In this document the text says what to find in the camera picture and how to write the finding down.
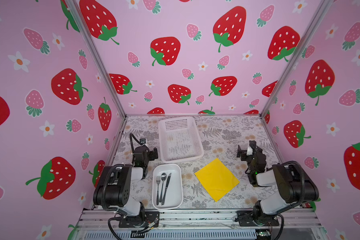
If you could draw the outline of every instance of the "fork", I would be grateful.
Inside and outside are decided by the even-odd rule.
[[[156,177],[156,183],[157,183],[157,195],[156,195],[156,206],[158,206],[158,189],[159,189],[159,185],[160,185],[160,176]]]

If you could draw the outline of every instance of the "pink wall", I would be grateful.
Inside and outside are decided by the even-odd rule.
[[[343,44],[353,46],[345,51]],[[317,185],[316,214],[328,236],[360,239],[360,1],[333,3],[309,46],[271,107],[268,127],[284,159],[300,162]],[[311,136],[304,142],[302,126]]]
[[[89,170],[107,159],[105,138],[112,145],[120,125],[81,34],[72,24],[67,30],[66,23],[60,1],[0,1],[0,239],[67,239],[73,229],[68,226],[92,199]],[[55,77],[64,69],[71,70]],[[76,74],[88,89],[81,101]],[[98,117],[104,97],[112,113],[106,131]],[[72,132],[69,120],[74,120]],[[89,159],[82,161],[85,152]],[[37,177],[42,179],[26,185]]]
[[[77,2],[127,114],[146,114],[154,108],[199,113],[211,107],[212,112],[237,114],[263,109],[268,100],[263,92],[268,85],[274,87],[286,65],[283,58],[272,58],[279,48],[287,51],[297,45],[320,1],[282,0],[272,5],[224,0]],[[230,36],[224,40],[220,34],[225,32]],[[218,52],[220,43],[226,46]],[[281,55],[289,59],[292,52]],[[254,79],[256,73],[261,76]],[[215,89],[221,96],[212,93],[212,83],[222,84],[223,89]],[[170,87],[173,93],[169,94],[172,84],[178,86]]]

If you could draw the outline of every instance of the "table surface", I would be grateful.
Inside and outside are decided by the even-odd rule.
[[[121,142],[118,146],[113,164],[132,161],[129,134],[132,132],[137,139],[146,138],[150,150],[157,147],[159,159],[150,161],[147,177],[131,182],[130,197],[144,204],[146,209],[152,205],[152,173],[155,167],[164,164],[160,160],[158,141],[158,122],[177,116],[131,116],[128,117]],[[253,187],[247,175],[245,161],[236,158],[237,145],[246,149],[250,140],[255,140],[267,157],[267,167],[277,164],[278,159],[269,138],[258,116],[193,116],[195,119],[204,148],[204,156],[178,165],[182,171],[183,203],[179,209],[247,209],[252,208],[257,200],[273,194],[277,187]],[[215,202],[195,176],[214,159],[221,162],[240,181],[230,192]]]

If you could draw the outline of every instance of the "spoon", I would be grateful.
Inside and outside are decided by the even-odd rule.
[[[161,202],[163,200],[163,187],[164,187],[164,181],[167,178],[167,174],[165,172],[163,172],[163,174],[161,174],[161,180],[163,181],[163,184],[161,185],[161,194],[160,194],[160,199],[158,200],[159,202]]]

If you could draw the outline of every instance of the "white plastic tray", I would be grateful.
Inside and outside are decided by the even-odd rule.
[[[156,177],[161,176],[165,172],[167,174],[167,179],[164,181],[163,196],[165,192],[165,184],[167,183],[168,176],[170,173],[171,180],[169,181],[167,194],[165,195],[164,205],[161,205],[161,202],[156,205],[156,194],[157,194],[157,183]],[[158,196],[160,197],[161,186],[163,181],[159,185]],[[176,209],[183,203],[183,184],[181,179],[181,169],[177,164],[163,164],[159,165],[154,169],[153,172],[153,181],[152,181],[152,204],[157,210],[169,210]]]

